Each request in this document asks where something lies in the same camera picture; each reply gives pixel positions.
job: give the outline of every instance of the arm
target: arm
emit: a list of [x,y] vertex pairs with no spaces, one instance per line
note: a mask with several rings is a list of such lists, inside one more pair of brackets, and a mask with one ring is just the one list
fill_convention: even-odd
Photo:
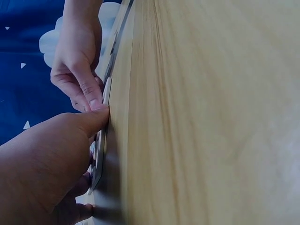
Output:
[[70,97],[75,109],[86,112],[102,103],[102,81],[95,74],[102,28],[102,0],[66,0],[51,82]]
[[98,19],[102,0],[66,0],[63,18],[67,23],[86,24]]

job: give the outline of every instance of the fingernail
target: fingernail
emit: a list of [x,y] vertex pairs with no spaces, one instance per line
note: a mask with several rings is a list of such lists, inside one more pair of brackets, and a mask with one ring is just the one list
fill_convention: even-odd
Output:
[[101,104],[96,110],[106,110],[108,107],[109,106],[107,104]]
[[98,99],[93,99],[90,101],[90,108],[92,110],[96,110],[101,106],[101,103],[98,101]]

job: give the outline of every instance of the hand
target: hand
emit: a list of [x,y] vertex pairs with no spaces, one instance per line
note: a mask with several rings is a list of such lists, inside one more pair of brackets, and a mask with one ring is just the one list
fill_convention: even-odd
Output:
[[102,103],[103,83],[94,73],[99,62],[102,28],[98,17],[63,17],[60,39],[51,71],[51,82],[71,99],[81,112]]
[[[75,197],[90,185],[89,138],[108,117],[105,105],[61,114],[2,145],[0,223],[73,225],[92,216],[92,205],[76,204]],[[7,212],[11,216],[1,221]]]

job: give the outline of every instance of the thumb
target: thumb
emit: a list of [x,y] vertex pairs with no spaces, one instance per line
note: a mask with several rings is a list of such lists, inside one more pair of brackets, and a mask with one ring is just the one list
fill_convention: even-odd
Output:
[[81,61],[70,70],[77,79],[91,110],[96,110],[102,104],[101,89],[95,80],[88,61]]
[[102,130],[109,119],[109,107],[100,104],[99,108],[91,112],[83,112],[78,114],[78,123],[85,131],[88,138],[91,138],[98,131]]

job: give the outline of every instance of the finger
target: finger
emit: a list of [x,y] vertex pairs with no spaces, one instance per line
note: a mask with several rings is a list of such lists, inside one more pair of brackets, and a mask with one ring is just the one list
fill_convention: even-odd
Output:
[[71,72],[77,79],[90,108],[92,110],[98,109],[102,103],[102,93],[92,74],[88,61],[82,61],[77,64],[71,68]]
[[76,204],[76,207],[79,212],[77,223],[93,216],[93,206],[91,204]]
[[88,138],[91,138],[106,126],[108,118],[109,108],[107,105],[101,104],[96,111],[79,113],[77,121],[87,134]]
[[91,184],[91,176],[89,172],[86,172],[79,181],[75,184],[75,186],[69,191],[68,196],[77,197],[84,195]]
[[78,111],[80,111],[80,112],[82,112],[82,113],[83,113],[83,112],[89,111],[89,110],[86,110],[86,109],[84,108],[83,105],[81,105],[81,104],[75,102],[75,101],[72,100],[72,99],[71,99],[71,103],[72,103],[73,108],[75,108],[76,110],[78,110]]
[[89,138],[89,142],[90,142],[90,146],[92,145],[92,143],[95,141],[95,135],[92,136],[91,138]]
[[83,91],[79,86],[79,83],[72,74],[53,75],[51,76],[51,82],[67,96],[69,96],[69,98],[72,99],[74,103],[79,103],[85,109],[87,109],[87,111],[89,111],[90,105],[86,100]]

